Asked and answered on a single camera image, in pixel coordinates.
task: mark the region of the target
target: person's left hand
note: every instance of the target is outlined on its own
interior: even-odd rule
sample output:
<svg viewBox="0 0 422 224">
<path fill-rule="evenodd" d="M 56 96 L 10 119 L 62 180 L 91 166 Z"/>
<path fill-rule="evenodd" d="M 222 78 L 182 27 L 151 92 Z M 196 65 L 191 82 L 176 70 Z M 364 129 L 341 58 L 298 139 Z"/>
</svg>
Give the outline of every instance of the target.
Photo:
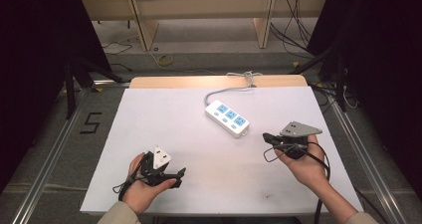
<svg viewBox="0 0 422 224">
<path fill-rule="evenodd" d="M 144 155 L 145 153 L 141 153 L 130 163 L 129 175 L 135 171 Z M 170 188 L 175 182 L 176 179 L 168 179 L 159 185 L 151 187 L 140 180 L 136 180 L 129 186 L 129 188 L 127 188 L 122 201 L 126 203 L 130 209 L 136 213 L 136 215 L 139 215 L 149 207 L 152 200 L 158 194 Z"/>
</svg>

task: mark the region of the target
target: power strip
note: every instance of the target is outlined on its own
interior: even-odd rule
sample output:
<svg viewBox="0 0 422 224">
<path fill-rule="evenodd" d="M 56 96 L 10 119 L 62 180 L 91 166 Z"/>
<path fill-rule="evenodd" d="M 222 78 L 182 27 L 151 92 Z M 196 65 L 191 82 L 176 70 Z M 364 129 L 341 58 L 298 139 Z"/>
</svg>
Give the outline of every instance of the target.
<svg viewBox="0 0 422 224">
<path fill-rule="evenodd" d="M 235 137 L 248 133 L 249 122 L 220 101 L 211 103 L 205 112 Z"/>
</svg>

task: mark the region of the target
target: table surface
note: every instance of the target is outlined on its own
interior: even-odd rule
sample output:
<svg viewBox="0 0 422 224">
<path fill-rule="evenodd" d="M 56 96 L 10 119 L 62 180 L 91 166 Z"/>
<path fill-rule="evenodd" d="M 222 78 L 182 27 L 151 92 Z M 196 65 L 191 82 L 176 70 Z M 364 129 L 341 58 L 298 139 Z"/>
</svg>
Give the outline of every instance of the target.
<svg viewBox="0 0 422 224">
<path fill-rule="evenodd" d="M 186 174 L 180 188 L 160 194 L 145 214 L 313 214 L 315 195 L 282 163 L 268 163 L 263 157 L 270 146 L 263 142 L 262 133 L 278 134 L 291 120 L 322 129 L 317 137 L 329 157 L 330 182 L 361 211 L 315 96 L 303 77 L 256 77 L 257 88 L 249 92 L 214 95 L 251 123 L 249 133 L 241 138 L 234 138 L 205 115 L 204 95 L 215 88 L 245 84 L 245 78 L 239 77 L 134 79 L 123 95 L 81 211 L 105 213 L 116 202 L 111 188 L 123 182 L 129 161 L 159 145 L 172 156 L 165 173 L 186 167 Z M 185 115 L 184 110 L 193 115 Z"/>
</svg>

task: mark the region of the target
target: metal rail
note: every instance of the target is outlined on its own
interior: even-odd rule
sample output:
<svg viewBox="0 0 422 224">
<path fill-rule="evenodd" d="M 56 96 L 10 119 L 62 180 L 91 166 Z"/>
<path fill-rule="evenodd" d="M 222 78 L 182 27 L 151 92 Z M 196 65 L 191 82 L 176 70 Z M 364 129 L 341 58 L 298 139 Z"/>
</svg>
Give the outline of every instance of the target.
<svg viewBox="0 0 422 224">
<path fill-rule="evenodd" d="M 76 120 L 79 117 L 81 109 L 84 106 L 85 100 L 90 94 L 90 91 L 91 89 L 81 90 L 74 114 L 66 120 L 62 130 L 59 133 L 58 138 L 55 141 L 55 144 L 52 147 L 52 150 L 50 151 L 46 161 L 44 162 L 43 167 L 38 173 L 37 178 L 35 179 L 30 190 L 28 191 L 24 200 L 19 206 L 18 211 L 13 219 L 13 224 L 28 223 L 29 218 L 31 217 L 37 205 L 37 202 L 40 199 L 41 194 L 43 193 L 44 187 L 47 181 L 49 180 L 57 161 L 59 160 L 60 154 L 62 153 L 62 150 L 66 145 L 66 142 L 76 123 Z"/>
<path fill-rule="evenodd" d="M 389 220 L 391 223 L 406 224 L 407 221 L 403 212 L 400 210 L 394 195 L 376 168 L 376 165 L 366 150 L 365 145 L 348 118 L 347 113 L 342 112 L 337 104 L 333 104 L 333 110 L 340 121 L 340 124 L 343 127 L 344 132 L 347 135 L 347 138 L 369 179 L 369 182 L 372 184 L 380 203 L 388 215 Z"/>
</svg>

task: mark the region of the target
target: person's right hand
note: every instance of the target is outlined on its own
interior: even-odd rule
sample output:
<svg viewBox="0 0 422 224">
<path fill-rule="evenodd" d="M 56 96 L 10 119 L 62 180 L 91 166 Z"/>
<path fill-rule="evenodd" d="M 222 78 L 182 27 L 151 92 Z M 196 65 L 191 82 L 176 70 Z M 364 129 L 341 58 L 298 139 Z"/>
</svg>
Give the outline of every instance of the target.
<svg viewBox="0 0 422 224">
<path fill-rule="evenodd" d="M 144 153 L 138 155 L 129 166 L 129 175 L 134 173 Z M 140 180 L 134 181 L 124 193 L 123 202 L 126 203 L 136 215 L 143 213 L 151 204 L 152 200 L 161 192 L 170 188 L 176 179 L 167 179 L 156 186 L 148 186 Z"/>
<path fill-rule="evenodd" d="M 314 134 L 308 136 L 308 142 L 317 143 L 317 137 Z M 321 161 L 324 160 L 323 152 L 317 145 L 310 143 L 308 145 L 308 152 Z M 313 158 L 304 155 L 299 159 L 291 159 L 278 149 L 275 149 L 275 153 L 293 173 L 298 182 L 306 187 L 313 189 L 316 185 L 328 182 L 325 177 L 324 167 Z"/>
</svg>

